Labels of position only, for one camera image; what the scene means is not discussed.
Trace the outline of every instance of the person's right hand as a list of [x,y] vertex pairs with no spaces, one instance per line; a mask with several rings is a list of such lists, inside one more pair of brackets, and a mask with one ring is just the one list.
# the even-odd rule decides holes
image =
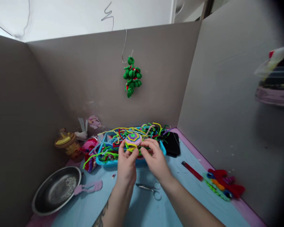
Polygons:
[[164,154],[156,140],[146,139],[140,144],[140,146],[142,146],[141,153],[145,158],[150,171],[159,181],[172,176],[165,161]]

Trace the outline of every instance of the forearm tattoo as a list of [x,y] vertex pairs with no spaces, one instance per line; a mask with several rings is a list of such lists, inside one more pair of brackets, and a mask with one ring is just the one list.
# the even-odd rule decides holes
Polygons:
[[92,225],[92,227],[103,227],[102,217],[105,215],[105,212],[108,209],[108,200],[107,200],[106,204],[104,205],[103,210],[100,212],[99,216],[97,217],[95,223]]

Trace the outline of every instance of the hand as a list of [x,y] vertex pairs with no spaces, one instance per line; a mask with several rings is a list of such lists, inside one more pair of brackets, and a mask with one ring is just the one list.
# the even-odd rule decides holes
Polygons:
[[135,185],[137,179],[136,159],[139,156],[139,150],[134,149],[133,152],[124,152],[125,140],[122,141],[119,147],[118,157],[118,173],[116,184],[120,186]]
[[172,176],[163,152],[156,140],[146,139],[140,146],[142,146],[141,153],[145,158],[150,171],[160,182]]

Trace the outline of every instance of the scissors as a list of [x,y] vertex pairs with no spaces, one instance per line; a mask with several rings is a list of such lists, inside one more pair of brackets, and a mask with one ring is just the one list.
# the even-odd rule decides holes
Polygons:
[[153,196],[155,198],[155,200],[159,201],[161,200],[162,196],[160,194],[160,192],[156,191],[155,189],[161,189],[161,185],[159,182],[155,181],[154,182],[154,186],[149,186],[149,185],[145,185],[145,184],[136,184],[139,188],[143,188],[143,189],[146,189],[146,190],[150,190],[153,192]]

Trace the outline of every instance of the person's left hand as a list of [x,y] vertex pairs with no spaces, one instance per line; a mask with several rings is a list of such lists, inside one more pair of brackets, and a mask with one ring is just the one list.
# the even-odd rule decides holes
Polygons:
[[124,152],[124,146],[125,140],[119,147],[117,183],[133,187],[137,179],[136,159],[139,156],[139,150],[136,148],[133,152]]

